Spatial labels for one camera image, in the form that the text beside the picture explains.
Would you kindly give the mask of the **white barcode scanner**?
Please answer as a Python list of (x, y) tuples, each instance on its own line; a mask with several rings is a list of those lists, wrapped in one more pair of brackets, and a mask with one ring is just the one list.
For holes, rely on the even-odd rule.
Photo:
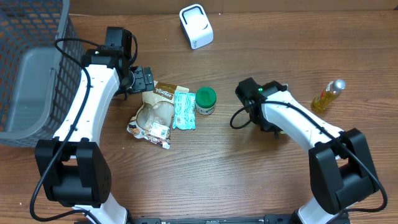
[(198, 49), (213, 41), (213, 29), (202, 5), (192, 4), (183, 8), (179, 12), (179, 19), (191, 49)]

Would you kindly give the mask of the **mint green snack packet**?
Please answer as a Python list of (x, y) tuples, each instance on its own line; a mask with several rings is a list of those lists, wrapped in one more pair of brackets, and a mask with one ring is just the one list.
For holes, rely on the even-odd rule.
[(195, 94), (176, 92), (174, 96), (174, 121), (172, 127), (181, 130), (196, 129)]

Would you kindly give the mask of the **green white Knorr container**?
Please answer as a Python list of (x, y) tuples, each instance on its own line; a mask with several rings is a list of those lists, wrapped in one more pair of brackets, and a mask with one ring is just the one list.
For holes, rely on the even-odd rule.
[(200, 114), (212, 114), (216, 105), (216, 92), (210, 87), (200, 88), (196, 92), (195, 103), (196, 109)]

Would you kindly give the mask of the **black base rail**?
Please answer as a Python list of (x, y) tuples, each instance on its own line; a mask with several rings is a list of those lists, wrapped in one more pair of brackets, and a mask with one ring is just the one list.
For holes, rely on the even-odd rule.
[(160, 218), (134, 218), (128, 221), (130, 224), (292, 224), (301, 223), (292, 215), (265, 215), (264, 217), (239, 217), (239, 218), (186, 218), (161, 220)]

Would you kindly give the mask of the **dark grey mesh basket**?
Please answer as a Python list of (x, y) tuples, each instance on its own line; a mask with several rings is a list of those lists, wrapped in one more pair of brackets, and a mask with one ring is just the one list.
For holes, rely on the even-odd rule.
[(65, 119), (78, 89), (85, 53), (70, 2), (1, 1), (1, 144), (34, 147), (50, 139)]

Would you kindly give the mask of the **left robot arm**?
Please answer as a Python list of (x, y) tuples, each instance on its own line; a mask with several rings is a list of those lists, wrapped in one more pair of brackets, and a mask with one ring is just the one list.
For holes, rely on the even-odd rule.
[(81, 69), (78, 90), (51, 140), (38, 140), (35, 160), (40, 180), (29, 211), (34, 220), (50, 222), (76, 213), (91, 223), (132, 223), (131, 213), (111, 194), (111, 170), (101, 153), (100, 134), (114, 96), (154, 89), (148, 67), (135, 66), (137, 39), (127, 29), (108, 27), (105, 43), (92, 43), (81, 59), (59, 43), (56, 49)]

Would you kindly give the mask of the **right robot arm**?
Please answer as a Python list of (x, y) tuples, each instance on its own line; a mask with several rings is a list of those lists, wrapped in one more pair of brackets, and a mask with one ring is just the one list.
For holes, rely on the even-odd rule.
[(266, 215), (266, 223), (349, 223), (353, 205), (381, 190), (364, 134), (330, 125), (298, 103), (277, 81), (239, 82), (235, 94), (262, 131), (284, 132), (308, 154), (312, 199), (291, 215)]

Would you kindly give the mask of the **yellow liquid bottle grey cap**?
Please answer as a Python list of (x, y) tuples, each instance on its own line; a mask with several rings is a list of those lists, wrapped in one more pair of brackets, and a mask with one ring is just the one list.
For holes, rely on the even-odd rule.
[(346, 82), (344, 80), (331, 81), (319, 95), (314, 97), (310, 105), (311, 109), (316, 113), (324, 112), (331, 102), (341, 95), (345, 88)]

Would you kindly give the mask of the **brown printed snack pouch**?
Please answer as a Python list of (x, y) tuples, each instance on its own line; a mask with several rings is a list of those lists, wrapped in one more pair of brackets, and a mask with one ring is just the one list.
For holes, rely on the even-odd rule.
[(170, 148), (170, 125), (175, 114), (175, 94), (188, 93), (183, 86), (155, 81), (152, 91), (142, 94), (143, 105), (133, 116), (127, 131), (164, 149)]

